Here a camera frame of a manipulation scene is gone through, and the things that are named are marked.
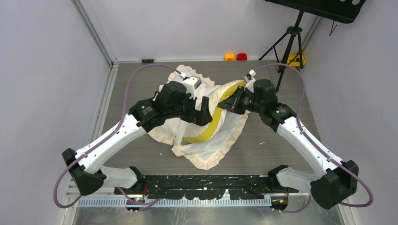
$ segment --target fabric with beige trim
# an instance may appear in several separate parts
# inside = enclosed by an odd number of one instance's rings
[[[171,150],[176,156],[184,156],[195,167],[208,170],[225,157],[245,126],[247,114],[237,115],[217,107],[219,102],[231,96],[239,86],[245,86],[245,82],[238,80],[216,85],[210,78],[197,74],[191,67],[180,65],[177,69],[200,77],[202,84],[195,90],[196,109],[200,110],[203,96],[209,97],[209,111],[213,120],[200,127],[179,118],[169,119],[148,134],[158,142],[173,145]],[[174,72],[168,77],[168,82],[177,79],[177,73]]]

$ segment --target black tripod stand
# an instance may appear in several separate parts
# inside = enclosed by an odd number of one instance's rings
[[[302,60],[302,59],[303,59],[303,51],[301,50],[301,35],[300,35],[300,33],[303,31],[303,29],[301,29],[301,28],[299,27],[301,18],[303,17],[303,14],[304,14],[304,11],[300,11],[300,12],[299,12],[298,17],[297,17],[297,20],[296,20],[296,24],[294,25],[294,27],[288,27],[287,30],[286,30],[286,33],[284,33],[284,34],[282,35],[282,37],[281,37],[279,40],[277,40],[277,42],[275,42],[275,44],[272,45],[272,47],[271,47],[270,49],[268,49],[268,51],[267,51],[266,53],[264,53],[264,54],[259,58],[259,60],[262,60],[262,59],[264,58],[264,56],[266,56],[266,55],[273,49],[274,52],[275,52],[276,61],[279,63],[278,54],[276,54],[275,46],[276,46],[279,42],[281,42],[282,39],[283,39],[286,35],[290,34],[290,39],[289,39],[289,42],[288,42],[288,44],[287,44],[286,51],[285,51],[285,53],[284,53],[284,55],[283,55],[283,58],[282,58],[281,63],[284,63],[284,64],[288,64],[288,65],[289,65],[291,62],[293,62],[293,61],[297,58],[297,56],[300,55],[300,58],[299,58],[299,59],[300,59],[300,68],[301,68],[301,69],[303,68],[303,60]],[[294,59],[290,60],[290,62],[288,63],[287,60],[288,60],[288,57],[289,57],[289,54],[290,54],[290,51],[291,51],[291,47],[293,46],[293,41],[294,41],[294,38],[295,38],[296,35],[297,35],[297,38],[298,38],[298,54],[294,57]],[[279,66],[278,73],[280,73],[280,75],[279,75],[278,84],[277,84],[276,89],[275,89],[276,92],[279,91],[279,86],[281,85],[281,81],[282,81],[282,77],[283,77],[283,74],[284,74],[285,69],[286,69],[286,67]]]

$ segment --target floor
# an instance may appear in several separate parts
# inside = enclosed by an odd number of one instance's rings
[[[207,61],[207,62],[166,62],[172,67],[180,64],[190,66],[198,74],[210,77],[216,84],[224,84],[233,80],[242,80],[251,69],[256,69],[270,62],[265,61]],[[142,66],[141,63],[122,63],[119,66],[115,86],[113,88],[104,129],[106,131],[115,125],[122,114],[123,96],[130,75]],[[166,68],[147,68],[134,77],[130,87],[128,108],[141,99],[153,96],[159,85],[167,81],[170,71]],[[266,68],[257,74],[257,79],[269,79],[276,84],[279,78],[277,68]],[[281,103],[296,109],[302,92],[301,82],[296,73],[286,69],[282,85],[277,93]],[[318,133],[307,99],[301,110],[301,119],[316,137]],[[257,114],[249,114],[246,126],[220,163],[208,170],[200,170],[184,157],[176,157],[171,146],[158,143],[145,135],[131,142],[110,158],[105,165],[126,168],[136,166],[143,174],[267,174],[281,164],[306,172],[312,169],[301,155],[283,138],[262,124]]]

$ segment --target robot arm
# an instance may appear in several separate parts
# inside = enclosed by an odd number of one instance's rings
[[[70,170],[81,195],[90,195],[100,187],[123,187],[140,189],[142,175],[135,167],[126,169],[110,168],[103,164],[120,149],[135,139],[145,135],[165,120],[180,118],[199,126],[212,121],[208,108],[208,98],[203,97],[201,110],[195,109],[195,89],[201,84],[199,77],[186,77],[165,84],[160,92],[150,99],[138,101],[118,123],[94,142],[74,151],[67,149],[62,156],[67,165],[85,155]],[[99,146],[89,155],[86,152]]]
[[[301,123],[298,127],[295,112],[287,105],[278,102],[275,86],[269,80],[255,80],[255,72],[246,75],[246,88],[239,88],[230,98],[218,107],[230,112],[243,114],[245,111],[258,113],[264,124],[285,138],[310,164],[314,173],[294,170],[281,165],[268,172],[270,187],[279,190],[289,187],[304,193],[311,193],[316,202],[330,209],[356,192],[357,181],[341,168],[330,162],[334,159],[354,174],[358,175],[358,166],[353,161],[344,162],[318,141]],[[303,131],[330,158],[326,158],[303,135]]]

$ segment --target yellow cushion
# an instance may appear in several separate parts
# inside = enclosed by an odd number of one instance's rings
[[[246,83],[244,81],[241,81],[229,87],[221,96],[219,103],[229,98],[238,89],[238,87],[244,87],[244,86],[246,86]],[[209,140],[213,136],[214,132],[218,127],[222,111],[223,111],[222,108],[216,107],[213,114],[213,120],[207,126],[206,130],[196,137],[184,137],[183,140],[190,143],[201,143]]]

